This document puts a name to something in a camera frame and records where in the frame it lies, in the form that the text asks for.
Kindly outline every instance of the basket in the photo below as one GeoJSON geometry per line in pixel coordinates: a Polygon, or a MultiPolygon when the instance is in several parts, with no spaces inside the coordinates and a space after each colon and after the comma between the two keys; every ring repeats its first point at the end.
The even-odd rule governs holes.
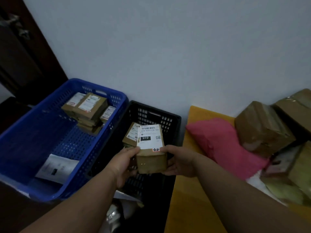
{"type": "Polygon", "coordinates": [[[85,172],[102,149],[128,105],[122,92],[80,79],[70,79],[21,117],[0,136],[0,181],[37,201],[66,199],[88,179],[85,172]],[[97,136],[83,133],[61,109],[75,93],[107,97],[116,107],[97,136]],[[35,178],[50,154],[79,160],[64,185],[35,178]]]}
{"type": "MultiPolygon", "coordinates": [[[[103,170],[111,158],[123,148],[122,140],[132,122],[142,125],[160,124],[164,144],[177,145],[181,124],[180,116],[130,101],[101,153],[91,166],[88,178],[92,178],[103,170]]],[[[144,226],[152,225],[153,232],[164,231],[174,182],[175,176],[164,176],[160,173],[137,174],[136,177],[130,177],[126,181],[123,191],[140,199],[145,205],[143,213],[140,213],[141,216],[137,219],[137,224],[134,224],[134,221],[131,222],[131,225],[135,225],[135,230],[145,232],[144,226]],[[157,225],[154,225],[154,219],[157,219],[157,225]]]]}

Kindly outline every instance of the yellow table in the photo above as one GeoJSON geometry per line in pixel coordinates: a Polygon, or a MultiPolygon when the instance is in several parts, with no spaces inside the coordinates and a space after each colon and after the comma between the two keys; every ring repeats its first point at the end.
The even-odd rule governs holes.
{"type": "MultiPolygon", "coordinates": [[[[212,118],[222,118],[234,124],[233,117],[196,106],[190,107],[187,123],[212,118]]],[[[185,133],[183,146],[203,154],[188,131],[185,133]]],[[[290,204],[289,208],[311,222],[311,208],[295,204],[290,204]]],[[[201,231],[226,232],[199,180],[176,176],[165,233],[201,231]]]]}

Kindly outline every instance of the wall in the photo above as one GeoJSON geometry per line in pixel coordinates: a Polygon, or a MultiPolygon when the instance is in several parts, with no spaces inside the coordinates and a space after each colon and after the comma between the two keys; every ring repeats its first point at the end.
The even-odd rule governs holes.
{"type": "Polygon", "coordinates": [[[24,0],[69,78],[179,114],[311,88],[311,0],[24,0]]]}
{"type": "Polygon", "coordinates": [[[5,101],[10,96],[13,96],[13,94],[9,92],[9,90],[6,89],[2,84],[0,84],[0,103],[5,101]]]}

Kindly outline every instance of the dark floor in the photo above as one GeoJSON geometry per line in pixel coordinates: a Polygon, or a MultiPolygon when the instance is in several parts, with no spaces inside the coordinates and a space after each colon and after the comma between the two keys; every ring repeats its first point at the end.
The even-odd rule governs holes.
{"type": "MultiPolygon", "coordinates": [[[[30,107],[18,103],[14,97],[0,104],[0,134],[9,128],[30,107]]],[[[23,196],[13,188],[0,182],[0,232],[19,232],[57,203],[37,203],[23,196]]]]}

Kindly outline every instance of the crate handle hole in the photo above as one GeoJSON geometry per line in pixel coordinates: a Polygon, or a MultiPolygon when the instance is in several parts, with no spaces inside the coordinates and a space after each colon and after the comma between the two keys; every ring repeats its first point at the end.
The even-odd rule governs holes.
{"type": "Polygon", "coordinates": [[[102,94],[102,95],[104,95],[104,96],[107,96],[107,93],[106,93],[106,92],[103,92],[103,91],[96,90],[96,93],[99,93],[99,94],[102,94]]]}
{"type": "Polygon", "coordinates": [[[156,114],[156,113],[153,113],[153,112],[150,112],[150,111],[149,111],[149,113],[151,113],[151,114],[153,114],[153,115],[157,115],[157,116],[161,117],[161,115],[159,115],[159,114],[156,114]]]}

